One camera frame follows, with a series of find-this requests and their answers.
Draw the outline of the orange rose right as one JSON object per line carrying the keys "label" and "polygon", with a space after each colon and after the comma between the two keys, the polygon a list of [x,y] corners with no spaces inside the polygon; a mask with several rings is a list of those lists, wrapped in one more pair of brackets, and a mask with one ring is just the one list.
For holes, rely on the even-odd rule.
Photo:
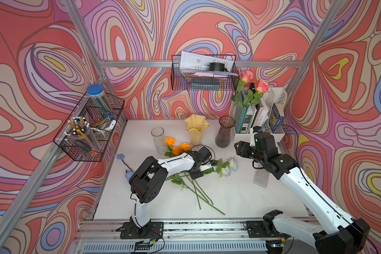
{"label": "orange rose right", "polygon": [[[189,153],[189,152],[197,152],[196,148],[203,148],[203,145],[196,145],[191,146],[187,143],[182,143],[180,146],[178,146],[176,149],[178,151],[181,151],[182,153]],[[203,200],[206,204],[213,206],[213,201],[210,199],[210,197],[205,193],[203,188],[199,185],[199,183],[196,181],[196,178],[193,178],[193,174],[191,174],[189,171],[187,173],[183,173],[184,176],[191,182],[193,185],[193,192],[197,197],[199,208],[201,208],[200,205],[200,199]]]}

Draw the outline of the black tape roll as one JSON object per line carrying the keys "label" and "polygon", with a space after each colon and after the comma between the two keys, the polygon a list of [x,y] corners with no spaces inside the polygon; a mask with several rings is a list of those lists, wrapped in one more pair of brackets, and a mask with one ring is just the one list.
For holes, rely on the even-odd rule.
{"label": "black tape roll", "polygon": [[208,64],[208,70],[210,72],[228,72],[225,67],[225,63],[221,62],[211,62]]}

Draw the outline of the orange rose back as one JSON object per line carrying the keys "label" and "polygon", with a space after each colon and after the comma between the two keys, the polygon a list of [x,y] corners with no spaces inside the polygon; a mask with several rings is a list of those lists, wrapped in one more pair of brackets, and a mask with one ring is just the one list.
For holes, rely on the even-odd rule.
{"label": "orange rose back", "polygon": [[165,139],[165,141],[166,141],[166,144],[167,144],[167,146],[168,146],[168,149],[173,149],[173,146],[174,146],[175,143],[176,143],[175,139],[172,138],[172,137],[167,137],[167,138]]}

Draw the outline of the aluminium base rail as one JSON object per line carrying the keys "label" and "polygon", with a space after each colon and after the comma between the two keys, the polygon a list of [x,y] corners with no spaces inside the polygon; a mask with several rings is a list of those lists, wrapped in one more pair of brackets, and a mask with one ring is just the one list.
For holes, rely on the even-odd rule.
{"label": "aluminium base rail", "polygon": [[123,220],[85,221],[68,254],[316,254],[297,237],[268,237],[259,218],[163,220],[162,239],[149,248],[140,239],[121,239]]}

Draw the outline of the pink rose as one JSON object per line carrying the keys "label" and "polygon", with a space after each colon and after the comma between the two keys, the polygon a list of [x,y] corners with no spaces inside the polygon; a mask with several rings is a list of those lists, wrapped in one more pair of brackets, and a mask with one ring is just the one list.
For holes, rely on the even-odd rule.
{"label": "pink rose", "polygon": [[269,92],[269,85],[263,80],[260,80],[253,88],[253,90],[248,90],[246,97],[241,102],[237,102],[236,106],[244,109],[249,104],[257,105],[260,103],[260,99],[263,95]]}
{"label": "pink rose", "polygon": [[249,70],[243,72],[240,75],[238,84],[236,85],[235,95],[233,95],[231,98],[236,107],[244,109],[248,106],[250,101],[253,99],[254,93],[252,91],[248,91],[248,94],[246,95],[245,99],[243,99],[242,101],[238,100],[239,95],[243,94],[244,85],[250,82],[252,78],[253,78],[253,73]]}

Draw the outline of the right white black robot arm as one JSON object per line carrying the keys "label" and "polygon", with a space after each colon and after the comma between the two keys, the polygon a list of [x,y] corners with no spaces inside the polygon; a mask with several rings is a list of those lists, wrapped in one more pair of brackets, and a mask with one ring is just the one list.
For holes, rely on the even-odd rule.
{"label": "right white black robot arm", "polygon": [[281,154],[269,133],[254,133],[254,145],[235,143],[236,154],[260,163],[262,168],[286,185],[313,213],[319,225],[307,223],[273,210],[263,217],[266,235],[286,234],[305,242],[320,254],[357,254],[365,246],[370,226],[337,206],[304,173],[297,161]]}

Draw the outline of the blue lid pencil jar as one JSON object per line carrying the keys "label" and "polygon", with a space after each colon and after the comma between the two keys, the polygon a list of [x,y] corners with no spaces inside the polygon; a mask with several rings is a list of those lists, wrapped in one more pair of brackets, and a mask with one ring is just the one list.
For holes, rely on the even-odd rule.
{"label": "blue lid pencil jar", "polygon": [[115,120],[113,108],[106,97],[103,86],[100,84],[93,84],[87,87],[87,94],[91,97],[92,101],[99,108],[104,119],[109,118]]}

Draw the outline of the green folder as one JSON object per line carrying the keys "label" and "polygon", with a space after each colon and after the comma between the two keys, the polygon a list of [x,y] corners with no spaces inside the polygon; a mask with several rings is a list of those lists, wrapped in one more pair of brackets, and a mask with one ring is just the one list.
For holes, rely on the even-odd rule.
{"label": "green folder", "polygon": [[[238,97],[238,102],[243,102],[244,99],[247,98],[246,97],[246,94],[244,92],[241,92],[239,97]],[[236,106],[236,111],[235,111],[235,121],[236,121],[236,124],[235,124],[235,130],[236,130],[236,134],[239,134],[241,133],[241,129],[242,129],[242,126],[244,124],[244,119],[246,117],[246,114],[248,112],[248,106],[247,107],[240,107],[240,106]]]}

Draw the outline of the white book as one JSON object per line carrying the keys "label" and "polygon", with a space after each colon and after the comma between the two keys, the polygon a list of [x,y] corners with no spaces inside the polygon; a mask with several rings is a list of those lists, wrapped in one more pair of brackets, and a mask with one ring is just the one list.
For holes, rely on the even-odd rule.
{"label": "white book", "polygon": [[266,120],[268,119],[269,106],[267,105],[264,98],[260,99],[260,103],[256,105],[256,115],[254,117],[251,128],[259,126],[262,127]]}

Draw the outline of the white printed paper sheets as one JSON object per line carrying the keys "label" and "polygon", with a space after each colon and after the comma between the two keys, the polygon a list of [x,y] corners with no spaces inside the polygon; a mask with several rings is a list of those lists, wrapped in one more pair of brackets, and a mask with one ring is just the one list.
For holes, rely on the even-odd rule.
{"label": "white printed paper sheets", "polygon": [[190,52],[181,52],[179,69],[183,73],[209,72],[208,64],[211,62],[221,62],[230,71],[235,63],[234,60],[199,55]]}

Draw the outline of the orange rose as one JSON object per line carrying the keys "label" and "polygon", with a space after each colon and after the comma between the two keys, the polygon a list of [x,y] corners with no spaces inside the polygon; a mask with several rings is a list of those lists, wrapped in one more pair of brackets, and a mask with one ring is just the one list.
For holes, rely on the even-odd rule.
{"label": "orange rose", "polygon": [[[184,153],[184,150],[183,150],[183,147],[182,146],[179,146],[179,147],[173,147],[173,149],[168,149],[169,152],[171,153],[171,155],[169,155],[170,158],[174,157],[174,156],[179,156],[181,155],[182,153]],[[194,181],[191,179],[191,176],[189,174],[189,170],[186,170],[184,171],[184,176],[189,180],[190,183],[192,183],[192,186],[194,188],[194,194],[197,198],[197,202],[198,202],[198,205],[199,205],[199,209],[201,209],[201,203],[200,203],[200,198],[199,198],[199,195],[197,193],[197,189],[196,189],[196,185],[194,184]],[[177,185],[181,185],[182,187],[186,187],[188,189],[191,189],[189,186],[186,185],[186,183],[184,182],[184,180],[182,179],[182,177],[180,177],[179,175],[175,175],[172,177],[169,177],[169,179],[171,180],[172,183],[174,184],[177,184]]]}
{"label": "orange rose", "polygon": [[166,144],[167,144],[167,146],[168,146],[168,149],[173,149],[173,146],[174,146],[175,143],[176,143],[175,139],[172,138],[172,137],[167,137],[167,138],[165,139],[165,141],[166,141]]}
{"label": "orange rose", "polygon": [[[180,146],[178,146],[176,149],[178,151],[181,151],[182,153],[189,153],[189,152],[197,152],[196,148],[203,148],[203,145],[196,145],[191,146],[187,143],[182,143]],[[213,206],[213,201],[210,199],[210,197],[205,193],[203,188],[199,185],[199,183],[196,181],[196,178],[193,178],[193,174],[191,174],[189,171],[187,173],[183,173],[184,176],[191,182],[193,185],[193,192],[197,197],[199,208],[201,208],[200,205],[200,199],[203,200],[206,204]]]}

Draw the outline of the blue small box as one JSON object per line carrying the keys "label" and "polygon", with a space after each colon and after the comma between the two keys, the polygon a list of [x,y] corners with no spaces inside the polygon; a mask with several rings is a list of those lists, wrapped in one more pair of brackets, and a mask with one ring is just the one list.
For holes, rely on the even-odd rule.
{"label": "blue small box", "polygon": [[276,132],[277,128],[282,124],[284,117],[284,106],[279,103],[274,103],[268,119],[268,124],[272,133]]}

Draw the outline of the yellow ruffled glass vase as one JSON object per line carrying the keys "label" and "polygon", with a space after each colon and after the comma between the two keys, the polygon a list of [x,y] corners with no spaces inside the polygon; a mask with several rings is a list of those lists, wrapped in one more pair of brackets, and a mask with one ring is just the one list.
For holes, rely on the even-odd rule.
{"label": "yellow ruffled glass vase", "polygon": [[210,126],[206,117],[192,114],[184,120],[186,130],[190,136],[190,142],[193,145],[199,145],[202,141],[205,130]]}

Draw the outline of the clear glass vase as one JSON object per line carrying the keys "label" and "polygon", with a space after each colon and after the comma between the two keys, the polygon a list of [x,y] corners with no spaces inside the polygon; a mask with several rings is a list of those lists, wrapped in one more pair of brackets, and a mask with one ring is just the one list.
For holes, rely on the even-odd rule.
{"label": "clear glass vase", "polygon": [[165,138],[165,130],[162,127],[155,127],[151,130],[151,135],[157,153],[160,155],[164,155],[166,152],[168,152],[168,147]]}

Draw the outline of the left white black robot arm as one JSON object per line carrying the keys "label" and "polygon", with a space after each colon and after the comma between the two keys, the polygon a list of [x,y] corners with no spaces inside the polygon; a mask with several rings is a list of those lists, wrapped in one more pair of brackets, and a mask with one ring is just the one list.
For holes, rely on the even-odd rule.
{"label": "left white black robot arm", "polygon": [[151,202],[157,197],[165,180],[181,172],[189,173],[192,179],[203,176],[212,168],[212,154],[206,147],[196,151],[185,151],[181,155],[167,159],[147,157],[137,170],[129,168],[126,179],[130,184],[130,199],[134,201],[133,214],[129,222],[116,229],[121,239],[159,238],[163,235],[163,222],[152,222]]}

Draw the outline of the clear cup of pens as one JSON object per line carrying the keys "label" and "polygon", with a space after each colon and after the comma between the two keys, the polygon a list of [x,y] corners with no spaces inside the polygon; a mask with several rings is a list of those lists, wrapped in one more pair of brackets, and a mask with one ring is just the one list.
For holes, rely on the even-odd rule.
{"label": "clear cup of pens", "polygon": [[90,124],[82,116],[71,117],[67,120],[67,127],[64,131],[64,135],[73,145],[76,145],[87,152],[101,151],[101,146]]}

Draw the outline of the white desktop file organizer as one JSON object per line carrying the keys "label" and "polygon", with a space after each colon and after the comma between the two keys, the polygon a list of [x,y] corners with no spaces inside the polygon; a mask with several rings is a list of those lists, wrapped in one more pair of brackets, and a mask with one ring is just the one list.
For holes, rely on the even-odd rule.
{"label": "white desktop file organizer", "polygon": [[[269,92],[264,94],[262,98],[264,98],[267,105],[269,106],[269,109],[270,109],[268,112],[268,119],[269,119],[270,113],[272,111],[273,104],[279,103],[285,107],[286,101],[288,98],[288,94],[284,88],[274,87],[274,88],[270,88]],[[230,116],[233,117],[234,119],[236,118],[235,117],[235,111],[236,111],[236,106],[233,103],[231,110],[230,110]],[[254,117],[256,115],[256,111],[257,111],[256,105],[250,105],[249,106],[248,112],[247,112],[246,117],[244,119],[244,124],[243,124],[242,129],[241,129],[241,133],[239,133],[239,134],[249,134],[250,133],[251,124],[253,123]],[[275,133],[272,133],[271,129],[269,127],[269,124],[268,124],[268,119],[266,120],[266,122],[262,126],[263,132],[267,132],[267,133],[272,134],[275,138],[275,141],[280,142],[285,135],[281,125],[277,128]]]}

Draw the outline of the purple ribbed glass vase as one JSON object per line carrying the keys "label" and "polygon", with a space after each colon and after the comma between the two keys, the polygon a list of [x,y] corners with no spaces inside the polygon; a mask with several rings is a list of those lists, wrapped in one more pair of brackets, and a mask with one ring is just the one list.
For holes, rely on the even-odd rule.
{"label": "purple ribbed glass vase", "polygon": [[215,138],[215,143],[219,148],[228,147],[235,137],[235,120],[230,116],[223,116],[219,119],[220,129]]}

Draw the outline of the orange rose left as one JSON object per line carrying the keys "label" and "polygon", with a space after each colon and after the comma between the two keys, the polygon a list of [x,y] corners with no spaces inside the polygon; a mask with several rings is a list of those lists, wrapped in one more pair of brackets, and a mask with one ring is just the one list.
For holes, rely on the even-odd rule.
{"label": "orange rose left", "polygon": [[[171,153],[171,155],[169,155],[170,158],[174,157],[174,156],[179,156],[181,155],[182,153],[184,153],[184,150],[183,150],[183,147],[182,146],[179,146],[179,147],[173,147],[173,149],[168,149],[169,152]],[[184,171],[184,176],[189,180],[190,183],[192,183],[192,186],[194,188],[194,194],[197,198],[197,202],[198,202],[198,205],[199,205],[199,209],[201,209],[201,203],[200,203],[200,198],[199,198],[199,195],[197,193],[197,189],[196,189],[196,185],[194,184],[194,181],[191,179],[191,176],[189,174],[189,170],[186,170]],[[186,185],[186,183],[184,182],[184,180],[182,179],[182,177],[180,177],[179,175],[175,175],[172,177],[169,177],[169,179],[171,180],[172,183],[174,184],[177,184],[177,185],[181,185],[182,187],[186,187],[188,189],[191,189],[189,186]]]}

